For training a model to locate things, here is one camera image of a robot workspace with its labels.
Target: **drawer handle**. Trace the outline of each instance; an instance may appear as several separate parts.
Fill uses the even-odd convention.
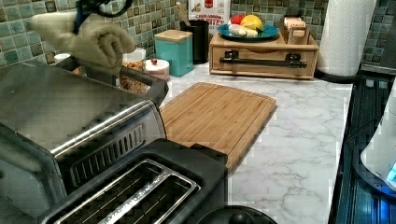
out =
[[[289,53],[285,57],[285,61],[272,61],[272,60],[254,60],[254,59],[240,59],[237,50],[226,50],[224,58],[219,59],[221,63],[249,63],[260,64],[267,66],[282,66],[289,68],[306,68],[306,62],[300,62],[301,55],[298,53]]]

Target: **wall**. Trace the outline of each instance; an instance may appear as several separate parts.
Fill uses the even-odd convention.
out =
[[[323,24],[329,0],[231,0],[231,12],[254,14],[267,24],[278,26],[280,16],[287,7],[299,7],[304,11],[304,20],[310,26],[313,37],[320,44]],[[379,64],[386,43],[390,23],[395,13],[396,0],[377,0],[375,15],[364,48],[362,61]],[[179,16],[176,0],[134,0],[127,13],[114,22],[135,36],[139,47],[154,55],[152,37],[167,29],[178,28]],[[181,0],[187,7],[187,0]],[[52,63],[56,52],[50,44],[29,28],[29,18],[35,14],[73,9],[75,0],[0,0],[0,67],[9,64],[38,59]],[[119,8],[119,2],[112,1],[107,11]]]
[[[304,20],[309,25],[312,36],[320,44],[323,24],[326,17],[328,0],[232,0],[231,14],[253,14],[266,24],[279,27],[280,17],[288,7],[298,7],[304,13]]]
[[[395,1],[377,0],[361,59],[363,63],[379,65],[395,14]],[[232,0],[231,10],[232,15],[253,14],[265,20],[267,24],[278,27],[280,16],[286,12],[287,7],[298,7],[304,11],[304,20],[320,45],[328,2],[329,0]]]
[[[119,11],[121,1],[112,1],[106,11]],[[180,1],[184,7],[187,0]],[[135,36],[138,47],[154,53],[152,37],[167,29],[177,29],[179,16],[176,0],[134,0],[133,6],[121,17],[112,19],[129,34]],[[33,15],[74,10],[75,0],[0,0],[0,67],[38,59],[53,63],[57,52],[29,27]]]
[[[361,59],[363,63],[379,65],[395,14],[395,6],[396,0],[377,0],[375,14]]]

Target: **stainless steel toaster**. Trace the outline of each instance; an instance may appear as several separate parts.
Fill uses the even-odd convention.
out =
[[[120,158],[165,138],[157,105],[167,86],[149,78],[155,100],[43,63],[0,69],[0,195],[39,217]]]

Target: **kitchen counter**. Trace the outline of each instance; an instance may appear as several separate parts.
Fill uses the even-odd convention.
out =
[[[196,82],[209,82],[273,97],[277,105],[229,176],[229,204],[253,207],[279,224],[327,223],[352,85],[214,76],[208,66],[171,77],[163,104]]]

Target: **toaster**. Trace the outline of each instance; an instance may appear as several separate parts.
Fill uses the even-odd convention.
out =
[[[40,224],[192,224],[227,202],[227,156],[157,139],[57,203]]]
[[[0,196],[33,218],[166,137],[157,106],[166,82],[122,68],[151,84],[137,95],[68,70],[34,61],[0,69]]]

